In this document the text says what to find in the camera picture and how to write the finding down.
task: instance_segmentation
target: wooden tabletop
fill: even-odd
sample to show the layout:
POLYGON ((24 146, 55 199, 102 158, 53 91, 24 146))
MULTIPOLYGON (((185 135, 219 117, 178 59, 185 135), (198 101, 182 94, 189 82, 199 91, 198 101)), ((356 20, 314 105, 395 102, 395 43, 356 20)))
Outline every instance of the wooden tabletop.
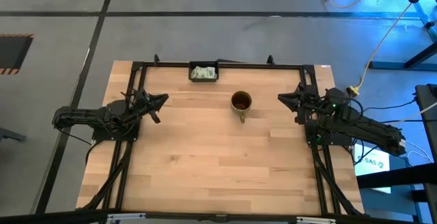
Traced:
MULTIPOLYGON (((103 104, 122 99, 131 61, 115 61, 103 104)), ((319 92, 334 87, 330 66, 315 66, 319 92)), ((304 127, 277 95, 293 92, 297 70, 220 69, 216 83, 192 83, 186 68, 147 68, 145 90, 169 95, 160 124, 145 116, 134 142, 123 210, 229 214, 319 215, 311 150, 304 127), (231 95, 253 99, 245 124, 230 108, 231 95)), ((113 141, 89 155, 77 207, 107 179, 113 141)), ((330 146, 335 179, 363 211, 350 155, 330 146)), ((110 206, 115 205, 117 182, 110 206)), ((325 184, 328 209, 332 201, 325 184)))

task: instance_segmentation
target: metal bracket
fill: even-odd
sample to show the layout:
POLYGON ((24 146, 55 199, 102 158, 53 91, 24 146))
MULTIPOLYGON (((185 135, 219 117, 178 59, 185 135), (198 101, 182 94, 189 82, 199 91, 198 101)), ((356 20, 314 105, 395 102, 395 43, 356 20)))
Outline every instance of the metal bracket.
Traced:
POLYGON ((298 216, 297 223, 302 223, 302 224, 335 224, 335 220, 334 219, 323 219, 323 218, 298 216))
POLYGON ((272 55, 269 55, 268 56, 268 59, 267 59, 267 64, 270 64, 270 65, 276 65, 275 63, 274 63, 274 59, 273 59, 273 56, 272 55))
POLYGON ((158 67, 158 62, 160 61, 160 59, 159 59, 159 57, 158 57, 158 54, 155 54, 155 57, 154 57, 154 60, 153 60, 153 62, 154 62, 154 66, 155 67, 158 67))
POLYGON ((145 219, 145 213, 108 214, 108 221, 145 219))
POLYGON ((216 220, 217 223, 226 223, 227 220, 227 214, 216 214, 216 220))
POLYGON ((314 65, 310 64, 304 64, 302 65, 303 69, 308 72, 309 74, 315 74, 315 68, 314 65))
POLYGON ((135 61, 132 63, 132 68, 130 71, 137 71, 140 70, 143 67, 143 62, 141 61, 135 61))

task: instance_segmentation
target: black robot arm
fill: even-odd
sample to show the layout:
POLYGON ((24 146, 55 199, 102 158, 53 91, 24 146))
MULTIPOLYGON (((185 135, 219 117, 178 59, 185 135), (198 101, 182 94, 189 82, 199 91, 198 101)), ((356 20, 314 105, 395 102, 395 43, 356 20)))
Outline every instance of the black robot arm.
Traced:
POLYGON ((168 94, 151 95, 144 89, 125 95, 99 109, 72 109, 62 107, 55 112, 52 124, 57 129, 84 124, 94 129, 93 139, 125 140, 126 135, 139 125, 140 119, 149 114, 155 123, 160 123, 157 111, 169 98, 168 94))
POLYGON ((299 84, 295 92, 279 94, 278 99, 297 112, 296 122, 305 124, 307 139, 313 144, 352 145, 350 137, 354 137, 394 156, 405 153, 405 137, 400 129, 363 116, 363 108, 358 112, 350 107, 353 99, 337 88, 319 97, 315 90, 299 84))

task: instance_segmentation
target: gray floor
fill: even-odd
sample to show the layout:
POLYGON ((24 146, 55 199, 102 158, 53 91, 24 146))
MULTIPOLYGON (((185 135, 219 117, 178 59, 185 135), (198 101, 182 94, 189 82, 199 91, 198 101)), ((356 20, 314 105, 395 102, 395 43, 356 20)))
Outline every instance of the gray floor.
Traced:
MULTIPOLYGON (((0 11, 94 11, 100 10, 103 1, 0 0, 0 11)), ((335 1, 345 5, 354 0, 335 1)), ((424 10, 433 17, 435 2, 422 1, 424 10)), ((407 0, 363 0, 346 11, 400 12, 407 4, 407 0)), ((109 10, 339 11, 323 0, 112 0, 109 10)), ((80 107, 101 105, 114 60, 151 61, 155 53, 162 61, 222 58, 261 63, 271 54, 282 64, 331 65, 337 87, 343 89, 358 84, 365 63, 393 23, 394 20, 340 18, 107 18, 80 107)), ((0 17, 1 33, 35 34, 20 73, 0 75, 0 127, 27 135, 25 143, 5 140, 0 144, 3 176, 0 216, 33 211, 57 137, 51 118, 55 109, 68 104, 71 98, 95 25, 96 18, 0 17)), ((406 61, 431 43, 421 21, 401 20, 375 59, 406 61)), ((437 57, 430 62, 437 62, 437 57)), ((412 100, 415 85, 436 80, 435 72, 370 70, 358 99, 364 107, 401 104, 412 100)), ((394 120, 417 111, 417 106, 412 104, 379 114, 369 111, 368 116, 394 120)), ((409 141, 430 154, 422 124, 400 127, 409 141)), ((91 134, 87 128, 75 128, 72 133, 83 138, 90 138, 91 134)), ((74 209, 86 150, 87 145, 69 140, 48 211, 74 209)), ((410 159, 413 165, 426 163, 415 155, 410 159)))

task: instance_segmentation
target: black table leg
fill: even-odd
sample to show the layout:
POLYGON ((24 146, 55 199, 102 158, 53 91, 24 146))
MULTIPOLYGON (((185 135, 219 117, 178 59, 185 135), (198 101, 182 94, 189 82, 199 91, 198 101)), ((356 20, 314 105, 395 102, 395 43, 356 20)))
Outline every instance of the black table leg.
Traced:
POLYGON ((427 201, 425 190, 414 190, 412 193, 412 199, 416 203, 424 203, 427 201))
POLYGON ((15 139, 17 141, 24 141, 26 136, 22 136, 16 132, 12 132, 11 130, 0 128, 0 140, 2 139, 15 139))
POLYGON ((358 176, 360 188, 378 188, 404 184, 437 183, 437 164, 428 163, 380 173, 358 176))
POLYGON ((437 53, 437 43, 433 43, 419 54, 415 55, 412 59, 408 60, 405 64, 405 68, 414 68, 424 62, 426 59, 434 56, 437 53))

